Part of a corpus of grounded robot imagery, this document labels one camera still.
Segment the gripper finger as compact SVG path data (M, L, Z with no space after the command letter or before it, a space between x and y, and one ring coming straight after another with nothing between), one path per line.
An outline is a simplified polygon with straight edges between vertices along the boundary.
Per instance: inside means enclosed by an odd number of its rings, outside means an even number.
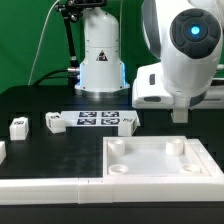
M174 109L172 111L172 120L174 123L187 123L188 110L187 109Z

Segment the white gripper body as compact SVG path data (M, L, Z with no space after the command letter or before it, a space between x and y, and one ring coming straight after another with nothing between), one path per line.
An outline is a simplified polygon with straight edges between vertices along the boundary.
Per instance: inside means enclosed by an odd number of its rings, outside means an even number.
M141 109L224 109L222 79L213 79L206 93L196 97L176 95L164 87L160 63L142 66L133 83L132 106Z

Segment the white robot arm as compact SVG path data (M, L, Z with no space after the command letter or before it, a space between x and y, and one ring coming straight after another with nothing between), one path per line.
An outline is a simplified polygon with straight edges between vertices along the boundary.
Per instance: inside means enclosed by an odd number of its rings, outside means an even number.
M184 122L190 109L224 109L224 0L143 0L133 41L136 76L125 80L118 22L99 6L84 10L85 57L77 93L111 96L128 88L136 109L171 109Z

